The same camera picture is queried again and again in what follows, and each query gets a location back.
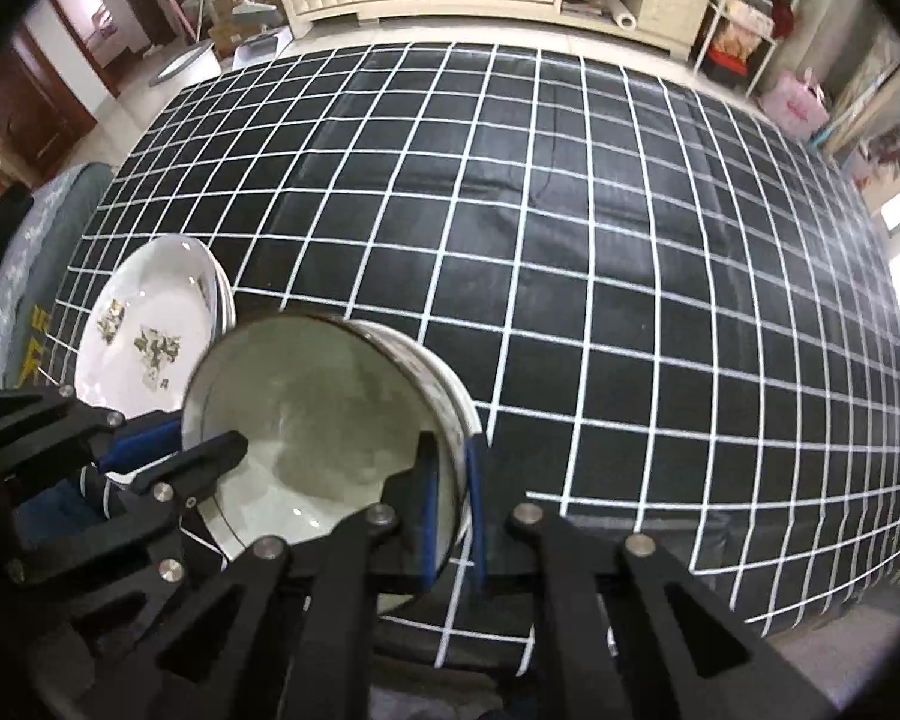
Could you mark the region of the white floral ceramic plate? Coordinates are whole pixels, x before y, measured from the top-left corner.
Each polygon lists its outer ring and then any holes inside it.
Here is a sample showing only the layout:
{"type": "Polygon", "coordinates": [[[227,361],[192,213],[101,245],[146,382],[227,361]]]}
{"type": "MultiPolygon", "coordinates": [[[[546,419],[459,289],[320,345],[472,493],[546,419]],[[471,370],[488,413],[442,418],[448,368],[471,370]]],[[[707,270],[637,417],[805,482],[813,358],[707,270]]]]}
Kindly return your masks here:
{"type": "Polygon", "coordinates": [[[74,387],[87,405],[123,418],[152,416],[144,442],[115,449],[102,475],[126,489],[180,447],[196,364],[235,325],[222,266],[202,242],[164,236],[144,244],[105,281],[77,345],[74,387]]]}

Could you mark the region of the white floral ceramic bowl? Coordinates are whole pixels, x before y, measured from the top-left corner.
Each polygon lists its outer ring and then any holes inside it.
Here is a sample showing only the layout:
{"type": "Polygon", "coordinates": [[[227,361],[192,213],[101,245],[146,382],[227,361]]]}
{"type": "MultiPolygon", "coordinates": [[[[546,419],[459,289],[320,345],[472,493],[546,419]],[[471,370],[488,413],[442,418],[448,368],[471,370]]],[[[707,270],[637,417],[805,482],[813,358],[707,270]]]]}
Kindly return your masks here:
{"type": "Polygon", "coordinates": [[[436,441],[436,543],[443,569],[463,536],[466,450],[478,410],[457,372],[408,335],[370,320],[279,314],[240,325],[199,360],[183,398],[182,440],[237,431],[244,458],[198,507],[233,559],[261,536],[328,535],[377,504],[388,478],[436,441]]]}

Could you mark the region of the grey patterned sofa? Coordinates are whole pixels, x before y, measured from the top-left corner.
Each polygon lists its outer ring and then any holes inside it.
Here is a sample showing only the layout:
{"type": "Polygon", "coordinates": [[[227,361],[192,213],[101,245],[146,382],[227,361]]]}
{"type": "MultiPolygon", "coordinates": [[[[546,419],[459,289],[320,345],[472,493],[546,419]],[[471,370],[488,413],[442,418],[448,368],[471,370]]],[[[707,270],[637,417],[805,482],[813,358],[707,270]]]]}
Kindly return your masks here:
{"type": "Polygon", "coordinates": [[[56,294],[82,234],[113,181],[113,167],[69,167],[34,192],[0,197],[0,388],[43,380],[56,294]]]}

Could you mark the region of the black white grid tablecloth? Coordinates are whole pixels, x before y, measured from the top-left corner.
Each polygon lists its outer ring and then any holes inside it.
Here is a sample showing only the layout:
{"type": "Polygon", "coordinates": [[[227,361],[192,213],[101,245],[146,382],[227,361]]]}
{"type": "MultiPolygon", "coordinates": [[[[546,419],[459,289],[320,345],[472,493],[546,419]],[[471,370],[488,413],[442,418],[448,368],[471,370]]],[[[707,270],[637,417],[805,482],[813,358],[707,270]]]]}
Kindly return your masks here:
{"type": "Polygon", "coordinates": [[[61,382],[105,280],[201,239],[242,319],[308,307],[437,353],[505,479],[664,536],[756,631],[900,555],[900,315],[857,190],[720,99],[521,47],[312,52],[185,89],[64,271],[61,382]]]}

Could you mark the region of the dark wooden door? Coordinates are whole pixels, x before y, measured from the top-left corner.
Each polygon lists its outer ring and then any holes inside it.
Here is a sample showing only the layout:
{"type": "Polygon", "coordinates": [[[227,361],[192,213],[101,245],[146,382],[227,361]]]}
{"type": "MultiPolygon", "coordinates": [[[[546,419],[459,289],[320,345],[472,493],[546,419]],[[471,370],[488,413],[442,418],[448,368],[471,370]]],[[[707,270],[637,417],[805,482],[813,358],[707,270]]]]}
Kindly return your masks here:
{"type": "Polygon", "coordinates": [[[32,34],[16,29],[0,49],[0,190],[56,176],[94,127],[32,34]]]}

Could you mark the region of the silver round basin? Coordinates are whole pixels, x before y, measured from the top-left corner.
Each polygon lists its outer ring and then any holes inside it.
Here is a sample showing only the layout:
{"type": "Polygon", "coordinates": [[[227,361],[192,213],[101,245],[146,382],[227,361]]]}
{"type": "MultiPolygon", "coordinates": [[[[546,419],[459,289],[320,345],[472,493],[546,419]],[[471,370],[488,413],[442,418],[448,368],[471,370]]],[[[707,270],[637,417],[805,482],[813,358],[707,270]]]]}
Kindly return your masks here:
{"type": "Polygon", "coordinates": [[[149,85],[160,86],[180,82],[183,86],[201,83],[221,75],[221,64],[215,55],[212,41],[193,44],[169,60],[150,80],[149,85]]]}

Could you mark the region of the pink shopping bag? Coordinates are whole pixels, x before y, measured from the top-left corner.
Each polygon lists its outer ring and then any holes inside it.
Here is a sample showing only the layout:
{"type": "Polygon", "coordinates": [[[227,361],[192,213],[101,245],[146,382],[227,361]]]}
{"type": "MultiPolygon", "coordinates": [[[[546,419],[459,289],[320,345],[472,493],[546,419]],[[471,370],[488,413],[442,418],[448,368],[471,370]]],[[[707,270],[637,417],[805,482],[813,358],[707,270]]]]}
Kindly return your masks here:
{"type": "Polygon", "coordinates": [[[759,98],[759,107],[782,132],[800,142],[808,142],[829,122],[826,95],[811,68],[802,75],[782,73],[759,98]]]}

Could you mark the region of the white paper roll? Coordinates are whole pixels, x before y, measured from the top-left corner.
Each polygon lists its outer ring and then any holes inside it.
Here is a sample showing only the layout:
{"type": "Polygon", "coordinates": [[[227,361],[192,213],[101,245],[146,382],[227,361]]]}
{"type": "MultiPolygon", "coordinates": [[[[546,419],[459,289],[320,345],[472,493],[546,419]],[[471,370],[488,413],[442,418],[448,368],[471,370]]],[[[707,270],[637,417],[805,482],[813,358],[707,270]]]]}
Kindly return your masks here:
{"type": "Polygon", "coordinates": [[[635,31],[637,29],[637,20],[632,15],[632,11],[624,5],[622,0],[605,0],[601,5],[601,9],[611,18],[614,26],[622,31],[635,31]]]}

